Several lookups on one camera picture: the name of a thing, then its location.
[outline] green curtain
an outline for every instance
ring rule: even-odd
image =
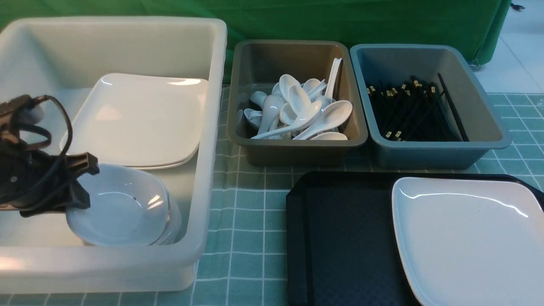
[[[510,0],[0,0],[0,28],[38,16],[197,16],[228,25],[225,75],[245,39],[444,44],[491,60]]]

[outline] white square plate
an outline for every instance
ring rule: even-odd
[[[544,213],[513,182],[402,178],[393,223],[425,306],[544,305]]]
[[[74,118],[69,154],[142,169],[180,165],[199,147],[207,89],[204,79],[105,75]]]

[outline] blue bin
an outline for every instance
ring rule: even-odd
[[[448,46],[363,44],[350,50],[351,62],[368,129],[374,141],[374,156],[380,167],[389,169],[466,169],[491,149],[510,145],[512,138],[487,94],[459,51]],[[367,93],[367,84],[402,84],[415,75],[440,84],[440,73],[459,113],[468,142],[397,142],[380,135]],[[454,122],[449,108],[445,117]]]

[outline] checkered tablecloth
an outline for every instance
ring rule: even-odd
[[[206,250],[195,284],[183,292],[5,295],[0,305],[287,305],[285,196],[312,170],[383,171],[356,150],[336,168],[253,167],[226,139],[224,91]],[[490,151],[464,173],[506,173],[544,187],[544,95],[490,94],[514,143]]]

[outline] brown plastic tray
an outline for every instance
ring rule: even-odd
[[[338,129],[348,140],[250,139],[256,131],[241,112],[259,109],[249,101],[255,91],[270,94],[283,74],[298,80],[329,78],[334,58],[342,58],[333,97],[353,104],[351,117]],[[336,166],[368,138],[361,97],[348,49],[334,41],[247,40],[236,45],[227,115],[228,139],[242,147],[256,166]]]

